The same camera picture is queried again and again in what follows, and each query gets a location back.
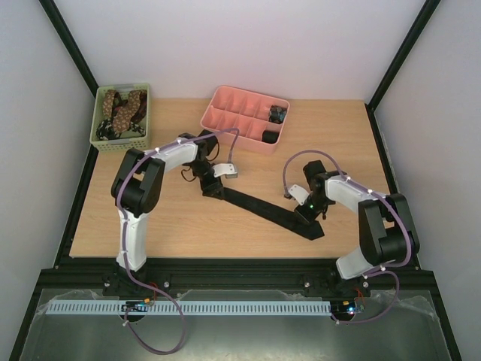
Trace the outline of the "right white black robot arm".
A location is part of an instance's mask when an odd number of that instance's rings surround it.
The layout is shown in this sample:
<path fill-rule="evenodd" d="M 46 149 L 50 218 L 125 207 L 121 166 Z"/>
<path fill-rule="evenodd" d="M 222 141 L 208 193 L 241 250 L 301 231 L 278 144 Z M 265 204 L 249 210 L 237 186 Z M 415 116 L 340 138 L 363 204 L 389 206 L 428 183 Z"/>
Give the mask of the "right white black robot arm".
<path fill-rule="evenodd" d="M 338 258 L 337 270 L 328 276 L 333 293 L 346 293 L 359 276 L 403 266 L 419 252 L 419 238 L 405 196 L 376 193 L 347 174 L 326 171 L 320 161 L 309 162 L 303 171 L 309 189 L 297 184 L 286 189 L 286 195 L 298 203 L 295 213 L 302 222 L 312 223 L 336 204 L 358 217 L 359 246 Z"/>

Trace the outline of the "black necktie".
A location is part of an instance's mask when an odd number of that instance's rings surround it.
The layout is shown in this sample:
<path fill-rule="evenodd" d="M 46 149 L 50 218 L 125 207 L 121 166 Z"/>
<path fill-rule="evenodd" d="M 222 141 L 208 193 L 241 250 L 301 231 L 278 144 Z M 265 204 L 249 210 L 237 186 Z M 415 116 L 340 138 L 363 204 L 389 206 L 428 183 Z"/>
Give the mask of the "black necktie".
<path fill-rule="evenodd" d="M 211 197 L 223 200 L 239 208 L 249 211 L 258 217 L 268 220 L 284 229 L 294 232 L 310 241 L 321 238 L 325 235 L 320 223 L 314 221 L 311 224 L 303 224 L 295 216 L 293 211 L 288 211 L 278 205 L 266 202 L 262 199 L 238 192 L 227 187 L 224 197 Z"/>

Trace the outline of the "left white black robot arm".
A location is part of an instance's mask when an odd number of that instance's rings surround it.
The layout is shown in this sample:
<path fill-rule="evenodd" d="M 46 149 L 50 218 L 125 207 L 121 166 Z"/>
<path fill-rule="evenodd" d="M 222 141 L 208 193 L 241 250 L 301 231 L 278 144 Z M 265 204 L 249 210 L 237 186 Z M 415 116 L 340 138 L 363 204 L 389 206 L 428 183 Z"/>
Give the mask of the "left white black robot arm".
<path fill-rule="evenodd" d="M 120 218 L 120 247 L 116 257 L 118 273 L 136 284 L 145 281 L 147 223 L 156 207 L 165 173 L 188 166 L 200 181 L 205 196 L 222 199 L 220 177 L 207 159 L 219 144 L 213 132 L 194 136 L 183 133 L 170 144 L 154 150 L 128 150 L 111 187 Z"/>

